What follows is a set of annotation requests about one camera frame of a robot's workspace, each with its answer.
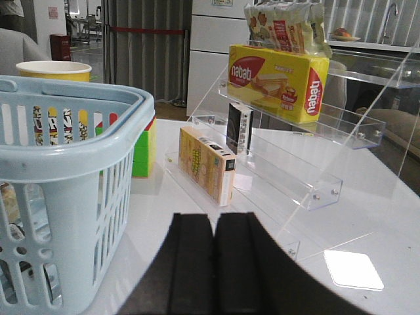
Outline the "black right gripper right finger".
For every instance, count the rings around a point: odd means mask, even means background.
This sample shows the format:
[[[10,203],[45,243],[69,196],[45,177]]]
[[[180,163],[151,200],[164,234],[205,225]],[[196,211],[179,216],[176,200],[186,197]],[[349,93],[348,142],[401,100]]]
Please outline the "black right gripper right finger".
[[[215,243],[217,314],[364,314],[295,263],[254,213],[223,213]]]

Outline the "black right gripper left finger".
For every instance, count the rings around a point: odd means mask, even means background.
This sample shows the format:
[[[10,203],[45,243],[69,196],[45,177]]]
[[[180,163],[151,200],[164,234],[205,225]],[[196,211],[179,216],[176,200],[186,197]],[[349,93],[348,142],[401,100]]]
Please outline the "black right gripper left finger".
[[[117,313],[213,313],[213,231],[207,215],[173,215],[159,251]]]

